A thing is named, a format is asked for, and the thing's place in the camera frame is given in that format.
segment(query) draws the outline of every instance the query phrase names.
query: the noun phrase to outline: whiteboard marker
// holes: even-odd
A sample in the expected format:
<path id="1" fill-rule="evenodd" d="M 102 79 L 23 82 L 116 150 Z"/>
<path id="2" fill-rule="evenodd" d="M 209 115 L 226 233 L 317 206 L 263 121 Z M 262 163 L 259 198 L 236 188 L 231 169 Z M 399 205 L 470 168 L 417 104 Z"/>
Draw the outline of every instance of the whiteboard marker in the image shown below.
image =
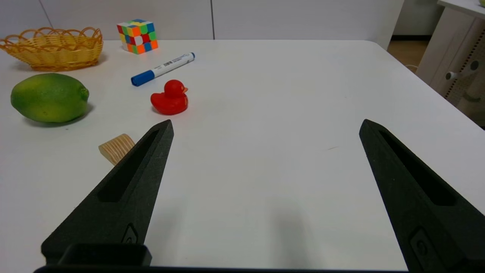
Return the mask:
<path id="1" fill-rule="evenodd" d="M 183 54 L 177 59 L 173 59 L 170 62 L 166 62 L 161 66 L 157 66 L 154 69 L 150 69 L 148 71 L 145 71 L 141 74 L 138 74 L 136 76 L 133 76 L 131 78 L 131 83 L 134 86 L 140 86 L 146 82 L 149 82 L 153 79 L 155 79 L 158 76 L 161 76 L 167 72 L 170 72 L 176 68 L 179 68 L 185 64 L 188 64 L 189 62 L 193 61 L 195 59 L 195 54 L 193 52 L 189 54 Z"/>

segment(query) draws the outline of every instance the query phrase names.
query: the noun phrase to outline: rubber duck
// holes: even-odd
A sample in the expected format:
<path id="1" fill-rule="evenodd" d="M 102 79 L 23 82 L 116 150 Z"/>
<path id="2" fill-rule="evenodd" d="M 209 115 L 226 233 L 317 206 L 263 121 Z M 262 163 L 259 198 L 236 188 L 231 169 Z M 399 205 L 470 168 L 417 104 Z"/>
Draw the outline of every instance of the rubber duck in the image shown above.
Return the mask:
<path id="1" fill-rule="evenodd" d="M 163 93 L 154 93 L 150 97 L 153 107 L 164 115 L 181 113 L 189 106 L 189 99 L 185 92 L 189 90 L 182 82 L 170 80 L 165 83 Z"/>

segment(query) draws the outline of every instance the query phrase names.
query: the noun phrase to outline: wicker basket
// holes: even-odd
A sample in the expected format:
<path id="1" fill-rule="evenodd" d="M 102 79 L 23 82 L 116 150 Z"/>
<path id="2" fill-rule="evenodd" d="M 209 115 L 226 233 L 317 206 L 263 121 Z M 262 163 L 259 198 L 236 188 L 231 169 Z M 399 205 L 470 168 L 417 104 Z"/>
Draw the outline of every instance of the wicker basket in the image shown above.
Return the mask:
<path id="1" fill-rule="evenodd" d="M 68 71 L 97 64 L 103 35 L 91 27 L 82 31 L 40 28 L 0 39 L 0 49 L 34 70 Z"/>

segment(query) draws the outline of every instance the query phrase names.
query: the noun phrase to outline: white wall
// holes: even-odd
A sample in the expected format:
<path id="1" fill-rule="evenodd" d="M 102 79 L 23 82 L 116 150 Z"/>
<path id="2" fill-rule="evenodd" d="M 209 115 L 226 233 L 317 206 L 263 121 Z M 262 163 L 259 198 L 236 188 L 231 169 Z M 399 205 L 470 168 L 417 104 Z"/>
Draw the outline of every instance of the white wall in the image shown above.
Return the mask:
<path id="1" fill-rule="evenodd" d="M 211 0 L 1 0 L 0 34 L 153 21 L 159 39 L 213 39 Z M 404 0 L 212 0 L 216 39 L 353 39 L 386 48 Z"/>
<path id="2" fill-rule="evenodd" d="M 0 0 L 0 38 L 41 27 L 50 24 L 39 0 Z"/>
<path id="3" fill-rule="evenodd" d="M 432 35 L 443 9 L 437 0 L 404 0 L 394 35 Z"/>
<path id="4" fill-rule="evenodd" d="M 403 0 L 212 0 L 216 39 L 351 39 L 387 48 Z"/>
<path id="5" fill-rule="evenodd" d="M 210 0 L 41 0 L 54 28 L 100 28 L 106 40 L 119 40 L 117 23 L 155 23 L 158 39 L 212 39 Z"/>

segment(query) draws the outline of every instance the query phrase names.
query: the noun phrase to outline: rubik's cube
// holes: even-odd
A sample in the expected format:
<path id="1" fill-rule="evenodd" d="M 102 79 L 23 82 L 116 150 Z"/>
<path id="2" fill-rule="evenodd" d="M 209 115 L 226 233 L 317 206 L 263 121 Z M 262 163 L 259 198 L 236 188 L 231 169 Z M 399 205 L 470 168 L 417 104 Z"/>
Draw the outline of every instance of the rubik's cube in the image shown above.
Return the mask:
<path id="1" fill-rule="evenodd" d="M 158 48 L 155 26 L 152 22 L 135 19 L 117 24 L 123 48 L 135 54 Z"/>

